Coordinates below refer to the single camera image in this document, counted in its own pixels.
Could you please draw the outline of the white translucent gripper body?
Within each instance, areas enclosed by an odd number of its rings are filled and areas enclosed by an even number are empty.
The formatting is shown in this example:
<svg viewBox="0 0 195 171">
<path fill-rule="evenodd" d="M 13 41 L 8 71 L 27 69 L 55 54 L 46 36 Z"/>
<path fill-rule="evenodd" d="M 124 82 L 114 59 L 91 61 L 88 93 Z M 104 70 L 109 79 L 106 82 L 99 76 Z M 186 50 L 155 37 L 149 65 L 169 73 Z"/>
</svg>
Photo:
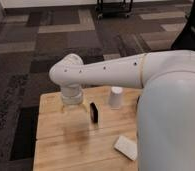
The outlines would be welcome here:
<svg viewBox="0 0 195 171">
<path fill-rule="evenodd" d="M 83 103 L 83 91 L 80 85 L 61 88 L 61 100 L 65 113 L 78 109 Z"/>
</svg>

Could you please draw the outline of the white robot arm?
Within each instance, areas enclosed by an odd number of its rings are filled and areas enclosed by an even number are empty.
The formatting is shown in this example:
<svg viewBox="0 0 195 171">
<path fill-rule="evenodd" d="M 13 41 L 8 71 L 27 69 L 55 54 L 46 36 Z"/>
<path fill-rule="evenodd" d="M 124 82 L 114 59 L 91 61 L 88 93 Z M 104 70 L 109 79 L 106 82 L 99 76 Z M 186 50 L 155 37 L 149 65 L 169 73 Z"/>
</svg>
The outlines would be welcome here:
<svg viewBox="0 0 195 171">
<path fill-rule="evenodd" d="M 91 64 L 69 54 L 51 67 L 49 77 L 71 103 L 82 97 L 82 84 L 141 89 L 139 171 L 195 171 L 195 51 L 142 53 Z"/>
</svg>

